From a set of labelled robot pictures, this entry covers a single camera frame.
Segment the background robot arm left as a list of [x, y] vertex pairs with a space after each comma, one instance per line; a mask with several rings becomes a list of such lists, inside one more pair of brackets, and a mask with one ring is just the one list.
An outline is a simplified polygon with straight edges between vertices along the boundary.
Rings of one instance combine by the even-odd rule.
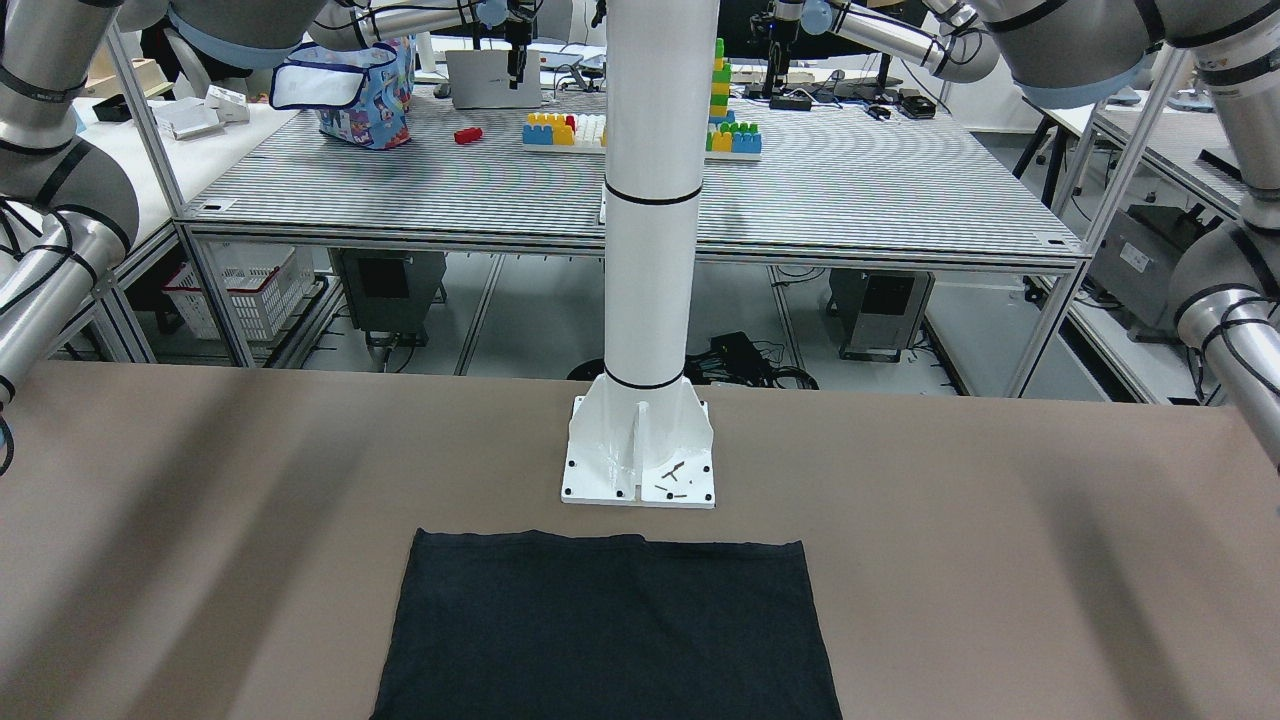
[[538, 18], [538, 1], [329, 1], [307, 28], [308, 37], [330, 50], [353, 53], [393, 38], [430, 33], [457, 26], [499, 28], [509, 45], [507, 76], [512, 90], [526, 85], [529, 45]]

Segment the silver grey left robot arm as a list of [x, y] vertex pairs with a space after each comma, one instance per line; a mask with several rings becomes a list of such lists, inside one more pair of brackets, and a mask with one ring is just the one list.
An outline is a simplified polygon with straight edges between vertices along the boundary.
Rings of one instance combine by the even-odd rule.
[[1192, 55], [1233, 165], [1235, 217], [1171, 272], [1167, 307], [1254, 438], [1277, 461], [1277, 36], [1275, 1], [978, 1], [977, 15], [1025, 97], [1044, 109], [1105, 99], [1156, 44]]

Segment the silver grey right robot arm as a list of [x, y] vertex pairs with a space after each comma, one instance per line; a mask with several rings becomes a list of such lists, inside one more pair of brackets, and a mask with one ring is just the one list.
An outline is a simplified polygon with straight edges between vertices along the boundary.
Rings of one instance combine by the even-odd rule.
[[3, 4], [3, 199], [42, 218], [38, 238], [3, 272], [3, 402], [138, 232], [131, 178], [79, 136], [73, 108], [108, 31], [164, 19], [209, 56], [259, 68], [283, 60], [321, 10], [320, 1]]

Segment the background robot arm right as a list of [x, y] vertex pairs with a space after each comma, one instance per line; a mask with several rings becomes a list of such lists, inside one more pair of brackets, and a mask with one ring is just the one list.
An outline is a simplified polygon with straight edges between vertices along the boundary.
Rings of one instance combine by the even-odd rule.
[[801, 31], [854, 41], [922, 67], [945, 82], [968, 85], [986, 78], [1000, 54], [975, 10], [964, 1], [925, 1], [924, 6], [940, 23], [937, 33], [851, 1], [772, 1], [762, 96], [771, 99], [783, 91], [790, 50]]

